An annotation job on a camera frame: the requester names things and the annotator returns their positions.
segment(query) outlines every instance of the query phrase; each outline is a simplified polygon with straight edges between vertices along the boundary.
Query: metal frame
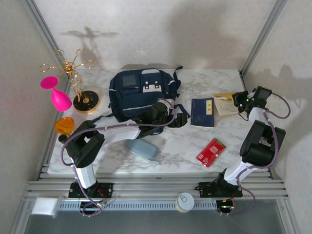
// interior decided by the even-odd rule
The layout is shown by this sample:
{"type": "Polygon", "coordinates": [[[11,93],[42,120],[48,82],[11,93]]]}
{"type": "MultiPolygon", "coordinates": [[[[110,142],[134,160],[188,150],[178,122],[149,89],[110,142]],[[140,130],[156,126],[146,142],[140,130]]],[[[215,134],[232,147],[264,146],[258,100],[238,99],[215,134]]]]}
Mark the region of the metal frame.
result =
{"type": "MultiPolygon", "coordinates": [[[[48,44],[51,52],[58,50],[58,46],[49,31],[42,15],[40,14],[34,0],[21,0],[26,9],[33,18],[44,40],[48,44]]],[[[244,77],[254,61],[257,53],[261,49],[271,28],[276,22],[281,10],[287,0],[277,0],[267,19],[260,35],[250,52],[242,70],[240,71],[243,86],[244,77]]],[[[65,91],[70,89],[70,83],[67,82],[65,91]]],[[[55,114],[55,120],[62,117],[62,113],[55,114]]],[[[53,146],[55,144],[57,133],[53,131],[53,126],[49,131],[50,137],[46,144],[41,163],[39,164],[38,180],[29,181],[23,193],[16,217],[11,227],[10,233],[24,233],[28,218],[31,214],[32,207],[37,197],[62,197],[59,210],[79,209],[82,201],[87,199],[69,199],[68,191],[70,184],[75,181],[73,174],[50,175],[47,174],[49,160],[52,155],[53,146]]],[[[249,188],[257,197],[257,199],[276,199],[281,219],[284,224],[286,233],[300,233],[297,222],[290,206],[289,198],[283,180],[273,179],[272,171],[253,172],[243,182],[243,186],[249,188]]],[[[209,182],[215,179],[217,173],[196,173],[196,174],[98,174],[99,182],[114,183],[114,191],[109,204],[120,204],[116,207],[106,207],[108,209],[128,209],[131,204],[137,204],[138,201],[144,204],[167,204],[171,209],[173,201],[181,192],[189,192],[195,198],[198,208],[202,209],[202,205],[208,203],[214,204],[214,200],[202,199],[199,197],[198,191],[194,187],[198,182],[209,182]]],[[[252,197],[243,193],[240,199],[252,199],[252,197]]]]}

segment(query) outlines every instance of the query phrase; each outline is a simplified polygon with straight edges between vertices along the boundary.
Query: navy backpack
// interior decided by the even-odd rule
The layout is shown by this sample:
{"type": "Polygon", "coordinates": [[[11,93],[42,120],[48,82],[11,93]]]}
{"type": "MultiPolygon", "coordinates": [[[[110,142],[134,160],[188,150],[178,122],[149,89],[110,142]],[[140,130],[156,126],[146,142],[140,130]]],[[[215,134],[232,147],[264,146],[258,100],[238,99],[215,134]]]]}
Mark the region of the navy backpack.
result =
{"type": "MultiPolygon", "coordinates": [[[[108,117],[115,116],[118,122],[124,122],[149,111],[158,98],[175,100],[179,96],[177,90],[181,85],[176,71],[182,68],[181,66],[175,70],[174,78],[158,69],[119,72],[111,80],[109,86],[110,105],[113,113],[108,117]]],[[[180,107],[186,119],[190,117],[181,104],[177,106],[180,107]]]]}

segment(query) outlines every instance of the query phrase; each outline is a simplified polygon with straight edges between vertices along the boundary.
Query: yellow notebook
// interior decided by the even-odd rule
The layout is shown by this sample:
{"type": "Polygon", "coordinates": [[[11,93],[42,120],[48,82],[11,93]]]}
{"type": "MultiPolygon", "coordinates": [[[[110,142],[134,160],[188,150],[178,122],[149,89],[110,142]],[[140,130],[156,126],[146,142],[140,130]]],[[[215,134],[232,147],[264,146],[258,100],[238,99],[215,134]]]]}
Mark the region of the yellow notebook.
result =
{"type": "Polygon", "coordinates": [[[220,116],[237,114],[237,107],[234,106],[232,94],[213,94],[214,104],[220,116]]]}

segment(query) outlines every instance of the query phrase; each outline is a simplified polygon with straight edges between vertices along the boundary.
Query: can lid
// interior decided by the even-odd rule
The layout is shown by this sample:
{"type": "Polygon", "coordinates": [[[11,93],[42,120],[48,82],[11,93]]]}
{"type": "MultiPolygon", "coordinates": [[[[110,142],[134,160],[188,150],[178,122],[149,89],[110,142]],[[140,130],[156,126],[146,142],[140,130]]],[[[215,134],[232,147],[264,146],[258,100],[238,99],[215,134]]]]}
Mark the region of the can lid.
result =
{"type": "Polygon", "coordinates": [[[188,193],[181,193],[176,202],[179,208],[184,211],[190,211],[194,207],[194,198],[188,193]]]}

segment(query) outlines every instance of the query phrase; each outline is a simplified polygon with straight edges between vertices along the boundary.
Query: white wall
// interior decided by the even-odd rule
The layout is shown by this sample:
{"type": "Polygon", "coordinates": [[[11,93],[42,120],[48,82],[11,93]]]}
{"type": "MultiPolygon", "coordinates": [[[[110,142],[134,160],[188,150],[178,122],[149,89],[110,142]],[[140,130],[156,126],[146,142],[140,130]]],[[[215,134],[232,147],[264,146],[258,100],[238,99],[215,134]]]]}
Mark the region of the white wall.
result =
{"type": "Polygon", "coordinates": [[[0,5],[0,233],[5,234],[26,182],[36,179],[55,113],[51,92],[40,88],[44,74],[38,67],[56,61],[21,1],[0,5]]]}
{"type": "Polygon", "coordinates": [[[276,0],[35,2],[68,59],[83,47],[100,68],[241,69],[276,0]]]}
{"type": "MultiPolygon", "coordinates": [[[[292,107],[287,120],[274,119],[286,130],[276,170],[284,178],[300,229],[312,233],[312,4],[288,0],[245,79],[287,98],[292,107]]],[[[273,98],[271,110],[286,108],[273,98]]]]}

